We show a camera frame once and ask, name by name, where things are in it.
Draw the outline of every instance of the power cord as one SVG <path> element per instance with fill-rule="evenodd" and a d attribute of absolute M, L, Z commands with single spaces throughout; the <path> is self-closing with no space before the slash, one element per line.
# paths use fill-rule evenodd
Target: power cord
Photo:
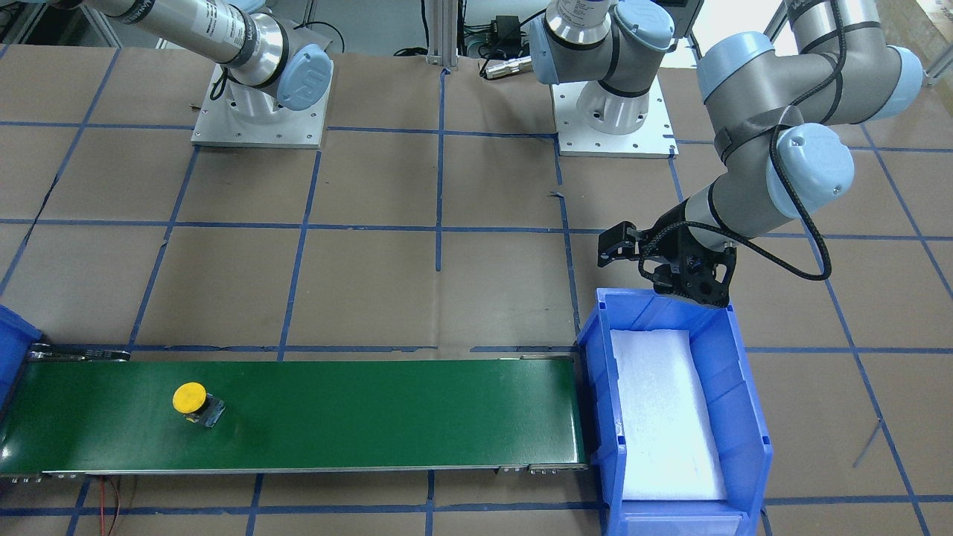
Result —
<path fill-rule="evenodd" d="M 841 7 L 838 5 L 838 0 L 829 0 L 831 4 L 831 11 L 834 15 L 834 24 L 837 28 L 838 33 L 838 59 L 837 63 L 834 66 L 834 70 L 823 79 L 821 83 L 814 86 L 798 98 L 791 101 L 790 106 L 798 106 L 800 103 L 804 102 L 808 98 L 814 96 L 817 93 L 823 91 L 827 86 L 829 86 L 838 76 L 841 75 L 843 71 L 844 63 L 847 60 L 847 38 L 843 28 L 843 20 L 841 17 Z M 804 208 L 803 203 L 801 203 L 801 198 L 798 197 L 797 192 L 794 191 L 794 186 L 791 185 L 791 179 L 788 177 L 787 172 L 781 166 L 781 155 L 778 153 L 778 139 L 781 136 L 781 131 L 783 130 L 782 125 L 777 125 L 771 131 L 771 139 L 768 146 L 768 155 L 771 158 L 771 165 L 774 167 L 775 171 L 778 174 L 778 178 L 781 180 L 781 185 L 784 187 L 784 191 L 787 192 L 788 196 L 791 198 L 791 201 L 794 203 L 795 208 L 798 210 L 798 215 L 801 216 L 801 219 L 804 221 L 804 225 L 807 227 L 808 233 L 811 236 L 811 239 L 814 240 L 814 243 L 818 246 L 818 251 L 821 254 L 821 272 L 819 274 L 810 274 L 804 272 L 803 270 L 796 268 L 791 263 L 778 258 L 777 256 L 769 253 L 768 251 L 761 248 L 759 245 L 752 242 L 749 238 L 743 237 L 734 231 L 727 229 L 721 229 L 720 227 L 714 227 L 712 225 L 707 225 L 704 223 L 699 223 L 696 221 L 679 221 L 673 223 L 665 228 L 663 228 L 652 240 L 650 240 L 644 248 L 640 249 L 641 256 L 639 257 L 639 273 L 647 279 L 652 279 L 652 275 L 645 270 L 645 258 L 655 251 L 662 238 L 664 238 L 669 233 L 677 230 L 680 227 L 694 227 L 696 229 L 701 229 L 704 231 L 710 231 L 712 233 L 721 235 L 726 238 L 735 240 L 737 243 L 748 247 L 755 253 L 758 253 L 764 258 L 774 262 L 779 265 L 781 268 L 787 270 L 788 272 L 798 276 L 799 278 L 804 278 L 812 281 L 823 281 L 830 278 L 832 266 L 830 253 L 827 249 L 827 244 L 824 242 L 824 237 L 820 231 L 818 231 L 817 225 L 815 225 L 814 220 L 811 219 L 810 214 L 808 214 L 807 209 Z"/>
<path fill-rule="evenodd" d="M 344 52 L 344 35 L 341 35 L 341 30 L 338 30 L 337 28 L 335 28 L 335 25 L 333 25 L 333 24 L 330 24 L 330 23 L 327 23 L 327 22 L 324 22 L 324 21 L 321 21 L 321 20 L 313 20 L 313 21 L 309 21 L 309 22 L 302 22 L 301 24 L 295 26 L 294 29 L 295 29 L 295 30 L 299 30 L 299 29 L 302 29 L 302 28 L 307 28 L 307 27 L 311 26 L 312 24 L 319 24 L 319 25 L 321 25 L 321 26 L 327 26 L 327 27 L 330 28 L 331 30 L 334 30 L 335 33 L 337 34 L 337 37 L 339 37 L 339 38 L 341 39 L 341 52 Z"/>
<path fill-rule="evenodd" d="M 487 65 L 489 65 L 489 63 L 490 63 L 490 56 L 492 56 L 492 55 L 494 54 L 494 52 L 500 50 L 499 44 L 502 43 L 503 41 L 506 41 L 507 39 L 509 39 L 515 32 L 519 31 L 519 29 L 521 29 L 522 27 L 526 26 L 526 24 L 529 23 L 531 20 L 537 18 L 538 16 L 542 15 L 542 14 L 545 13 L 545 12 L 546 12 L 546 10 L 539 10 L 539 11 L 533 13 L 532 15 L 530 15 L 529 17 L 527 17 L 526 19 L 524 19 L 522 22 L 520 22 L 520 23 L 519 23 L 519 26 L 513 28 L 512 30 L 510 30 L 509 32 L 507 32 L 506 35 L 503 35 L 502 37 L 499 38 L 499 40 L 495 43 L 495 45 L 493 45 L 493 47 L 486 53 L 486 56 L 485 56 L 486 59 L 483 60 L 483 65 L 479 68 L 480 78 L 486 79 L 486 67 L 487 67 Z"/>
<path fill-rule="evenodd" d="M 209 91 L 209 100 L 218 100 L 225 93 L 225 86 L 229 83 L 229 68 L 222 67 L 222 75 L 212 83 L 212 90 Z"/>

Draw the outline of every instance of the floor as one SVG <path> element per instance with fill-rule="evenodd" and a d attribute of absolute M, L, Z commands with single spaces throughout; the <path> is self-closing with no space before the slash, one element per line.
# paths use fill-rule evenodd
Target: floor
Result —
<path fill-rule="evenodd" d="M 565 353 L 597 287 L 646 286 L 596 268 L 598 232 L 649 226 L 722 170 L 690 70 L 660 75 L 679 156 L 622 160 L 558 157 L 532 77 L 335 60 L 321 152 L 199 150 L 207 60 L 0 49 L 0 303 L 135 360 Z M 776 448 L 760 533 L 950 534 L 953 119 L 924 92 L 838 131 L 858 180 L 818 214 L 834 276 L 741 252 L 733 287 Z M 761 243 L 816 262 L 796 224 Z M 143 477 L 119 494 L 129 535 L 599 534 L 602 513 L 591 471 Z M 101 499 L 96 480 L 6 482 L 0 532 L 96 534 Z"/>

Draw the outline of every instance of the metal mounting plate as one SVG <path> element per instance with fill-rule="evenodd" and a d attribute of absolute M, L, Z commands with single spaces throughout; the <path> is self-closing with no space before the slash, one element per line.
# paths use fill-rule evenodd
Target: metal mounting plate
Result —
<path fill-rule="evenodd" d="M 626 135 L 601 133 L 582 119 L 576 110 L 576 101 L 586 84 L 570 82 L 552 86 L 561 155 L 667 158 L 679 153 L 658 78 L 649 90 L 649 112 L 645 122 L 640 129 Z"/>
<path fill-rule="evenodd" d="M 272 147 L 285 149 L 320 149 L 324 134 L 324 118 L 328 111 L 329 89 L 314 106 L 301 112 L 282 109 L 284 115 L 271 123 L 252 122 L 235 113 L 224 97 L 211 100 L 212 83 L 221 75 L 216 65 L 212 81 L 205 91 L 202 110 L 195 121 L 192 143 L 208 147 Z"/>

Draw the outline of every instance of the metal connector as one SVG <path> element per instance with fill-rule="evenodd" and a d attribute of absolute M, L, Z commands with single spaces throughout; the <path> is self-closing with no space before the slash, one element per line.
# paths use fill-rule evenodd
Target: metal connector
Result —
<path fill-rule="evenodd" d="M 493 67 L 487 68 L 486 79 L 496 80 L 497 78 L 502 78 L 504 76 L 512 76 L 514 74 L 522 74 L 524 72 L 532 71 L 533 58 L 531 56 L 519 57 L 516 59 L 506 60 L 503 63 L 498 63 Z"/>

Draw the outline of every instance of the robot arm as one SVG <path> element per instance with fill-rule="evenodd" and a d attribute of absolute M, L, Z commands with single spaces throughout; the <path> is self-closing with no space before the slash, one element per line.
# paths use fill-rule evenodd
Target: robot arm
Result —
<path fill-rule="evenodd" d="M 50 0 L 70 10 L 81 4 L 123 24 L 210 58 L 232 81 L 260 90 L 283 107 L 300 111 L 328 90 L 332 62 L 328 40 L 265 13 L 248 14 L 224 0 Z"/>
<path fill-rule="evenodd" d="M 721 41 L 699 62 L 702 99 L 727 173 L 649 230 L 622 222 L 604 232 L 599 266 L 637 260 L 660 294 L 723 307 L 735 245 L 800 217 L 825 269 L 808 275 L 785 268 L 829 277 L 809 213 L 847 191 L 854 165 L 824 125 L 903 111 L 920 91 L 923 68 L 912 52 L 885 44 L 873 0 L 786 2 L 799 55 L 778 57 L 767 37 L 748 32 Z M 646 259 L 660 262 L 653 274 L 642 267 Z"/>
<path fill-rule="evenodd" d="M 674 33 L 672 17 L 648 0 L 555 0 L 529 26 L 533 71 L 543 84 L 589 81 L 577 102 L 586 123 L 630 134 L 648 114 Z"/>

